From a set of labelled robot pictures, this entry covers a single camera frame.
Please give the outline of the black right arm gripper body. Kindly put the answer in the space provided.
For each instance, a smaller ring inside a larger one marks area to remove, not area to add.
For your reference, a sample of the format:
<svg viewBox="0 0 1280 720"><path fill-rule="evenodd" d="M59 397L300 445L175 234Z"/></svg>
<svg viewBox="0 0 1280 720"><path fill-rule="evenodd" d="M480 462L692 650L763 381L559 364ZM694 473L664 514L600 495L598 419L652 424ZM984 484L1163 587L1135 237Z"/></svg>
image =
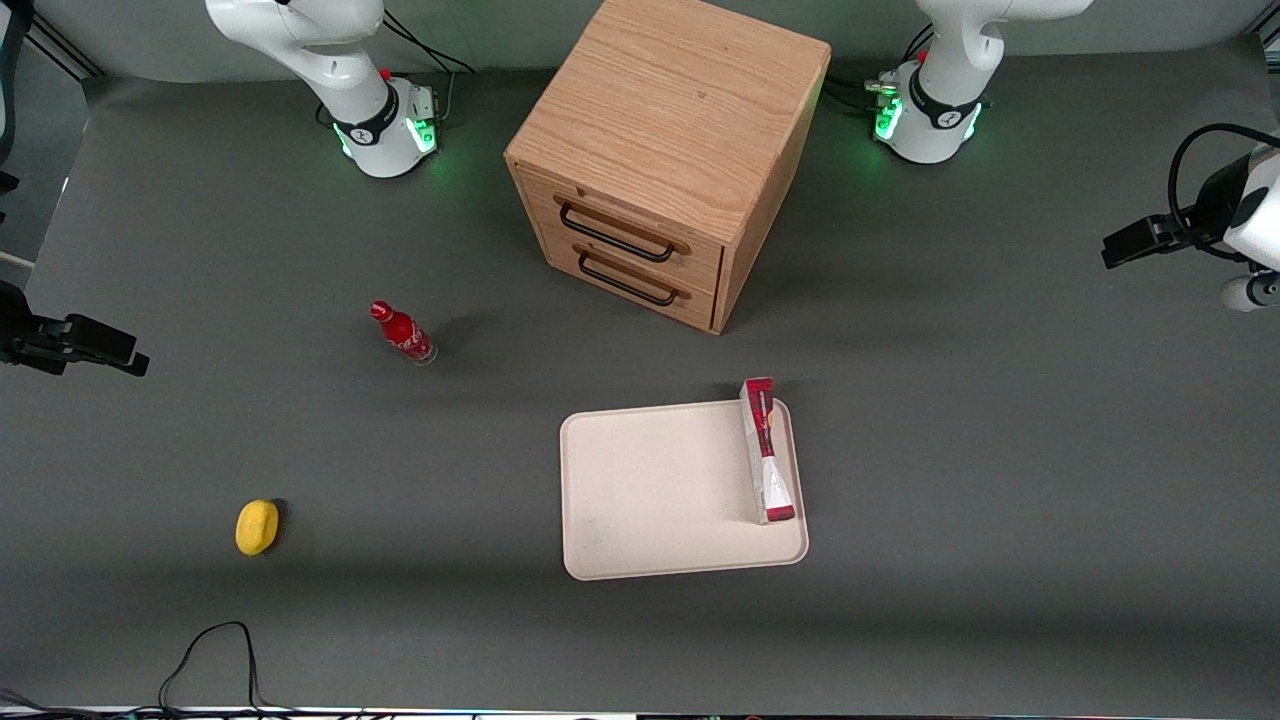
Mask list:
<svg viewBox="0 0 1280 720"><path fill-rule="evenodd" d="M13 283L1 281L1 361L3 364L40 369L41 361L26 352L29 341L38 338L41 322L29 310L26 295Z"/></svg>

